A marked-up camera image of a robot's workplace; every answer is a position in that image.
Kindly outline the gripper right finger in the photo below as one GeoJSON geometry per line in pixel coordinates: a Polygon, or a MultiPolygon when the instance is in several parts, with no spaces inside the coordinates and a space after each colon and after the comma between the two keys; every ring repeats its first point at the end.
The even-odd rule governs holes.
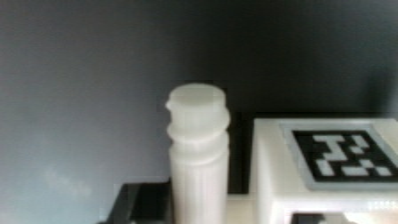
{"type": "Polygon", "coordinates": [[[294,213],[289,224],[355,224],[339,213],[294,213]]]}

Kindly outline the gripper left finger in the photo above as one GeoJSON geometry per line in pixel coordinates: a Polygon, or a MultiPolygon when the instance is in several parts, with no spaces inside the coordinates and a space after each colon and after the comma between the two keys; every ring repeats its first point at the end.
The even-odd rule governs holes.
{"type": "Polygon", "coordinates": [[[97,224],[172,224],[168,182],[122,185],[108,218],[97,224]]]}

